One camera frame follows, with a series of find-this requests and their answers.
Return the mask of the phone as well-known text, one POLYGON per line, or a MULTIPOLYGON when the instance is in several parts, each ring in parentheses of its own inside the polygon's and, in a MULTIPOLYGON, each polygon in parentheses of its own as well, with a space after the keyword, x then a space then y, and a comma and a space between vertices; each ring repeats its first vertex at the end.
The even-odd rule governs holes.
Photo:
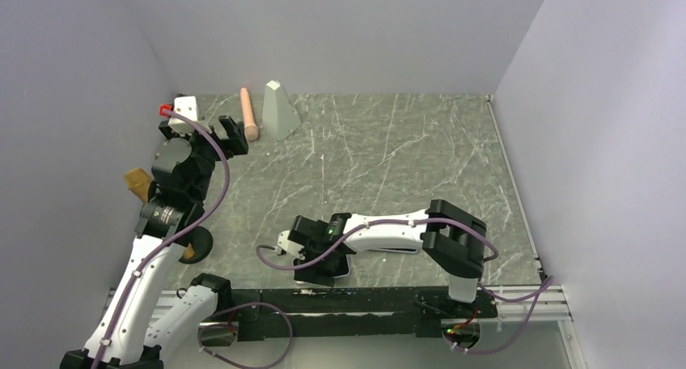
POLYGON ((343 253, 334 252, 312 266, 295 270, 294 280, 334 287, 335 280, 349 275, 349 272, 348 257, 343 253))

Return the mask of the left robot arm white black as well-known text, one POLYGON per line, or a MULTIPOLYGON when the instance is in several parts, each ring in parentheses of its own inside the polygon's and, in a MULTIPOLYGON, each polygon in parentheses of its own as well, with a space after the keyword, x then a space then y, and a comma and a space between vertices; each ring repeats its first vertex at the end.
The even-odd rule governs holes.
POLYGON ((164 140, 152 169, 126 173, 125 183, 143 203, 126 270, 95 332, 64 355, 61 367, 161 368, 205 318, 231 313, 229 280, 203 273, 168 312, 153 317, 172 266, 197 263, 213 247, 202 223, 212 214, 204 201, 216 164, 248 153, 243 124, 229 116, 218 120, 223 136, 197 121, 182 134, 185 120, 168 115, 159 125, 164 140))

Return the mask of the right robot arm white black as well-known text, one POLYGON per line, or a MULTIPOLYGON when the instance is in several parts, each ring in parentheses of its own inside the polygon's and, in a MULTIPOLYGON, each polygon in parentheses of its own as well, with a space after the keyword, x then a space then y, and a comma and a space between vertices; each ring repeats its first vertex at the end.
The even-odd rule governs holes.
POLYGON ((337 213, 328 221, 297 216, 277 238, 277 253, 294 258, 294 280, 334 286, 361 252, 425 252, 448 275, 447 309, 467 316, 477 306, 487 225, 442 199, 425 210, 387 216, 337 213))

